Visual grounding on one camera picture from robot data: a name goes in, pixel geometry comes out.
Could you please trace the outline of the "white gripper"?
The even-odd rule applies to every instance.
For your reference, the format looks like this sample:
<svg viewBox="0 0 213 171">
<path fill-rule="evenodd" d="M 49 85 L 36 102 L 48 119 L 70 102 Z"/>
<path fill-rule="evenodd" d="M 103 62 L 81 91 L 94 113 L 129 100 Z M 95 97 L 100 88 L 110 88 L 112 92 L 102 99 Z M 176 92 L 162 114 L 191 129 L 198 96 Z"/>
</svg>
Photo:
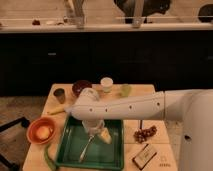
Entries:
<svg viewBox="0 0 213 171">
<path fill-rule="evenodd" d="M 96 135 L 96 134 L 99 134 L 103 130 L 105 123 L 103 120 L 94 120 L 94 121 L 84 120 L 82 122 L 82 125 L 83 125 L 85 131 L 89 135 Z M 99 137 L 102 141 L 104 141 L 107 144 L 110 144 L 112 142 L 111 135 L 107 129 L 104 129 L 100 133 Z"/>
</svg>

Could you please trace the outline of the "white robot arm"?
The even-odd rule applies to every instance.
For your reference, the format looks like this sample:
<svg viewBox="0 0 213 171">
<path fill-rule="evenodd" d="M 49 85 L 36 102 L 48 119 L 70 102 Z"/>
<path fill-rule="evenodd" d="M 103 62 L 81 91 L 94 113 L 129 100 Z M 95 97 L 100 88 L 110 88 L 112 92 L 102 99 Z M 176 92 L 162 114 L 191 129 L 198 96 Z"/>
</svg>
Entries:
<svg viewBox="0 0 213 171">
<path fill-rule="evenodd" d="M 85 88 L 65 111 L 75 119 L 181 120 L 183 130 L 179 171 L 213 171 L 213 89 L 160 91 L 148 95 L 101 101 Z"/>
</svg>

